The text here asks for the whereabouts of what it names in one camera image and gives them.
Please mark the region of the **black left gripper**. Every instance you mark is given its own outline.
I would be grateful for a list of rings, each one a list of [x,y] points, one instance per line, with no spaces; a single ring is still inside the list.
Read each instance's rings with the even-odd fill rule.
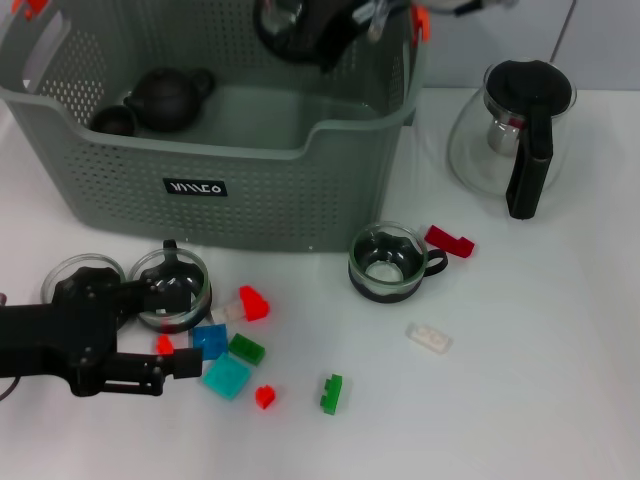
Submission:
[[[56,283],[48,303],[3,305],[1,377],[54,376],[75,396],[102,392],[104,362],[116,351],[118,315],[99,295],[120,284],[112,268],[81,267]],[[137,280],[119,286],[119,301],[130,314],[180,314],[191,309],[192,291],[181,283]],[[107,391],[161,395],[167,376],[198,378],[202,368],[199,348],[166,355],[115,353],[107,360]]]

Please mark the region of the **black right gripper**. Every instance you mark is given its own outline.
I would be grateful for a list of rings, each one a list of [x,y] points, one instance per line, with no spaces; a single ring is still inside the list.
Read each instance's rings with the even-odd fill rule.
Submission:
[[[320,56],[323,73],[333,71],[350,44],[364,33],[373,16],[372,1],[326,1],[331,6],[328,17],[319,34],[315,52]]]

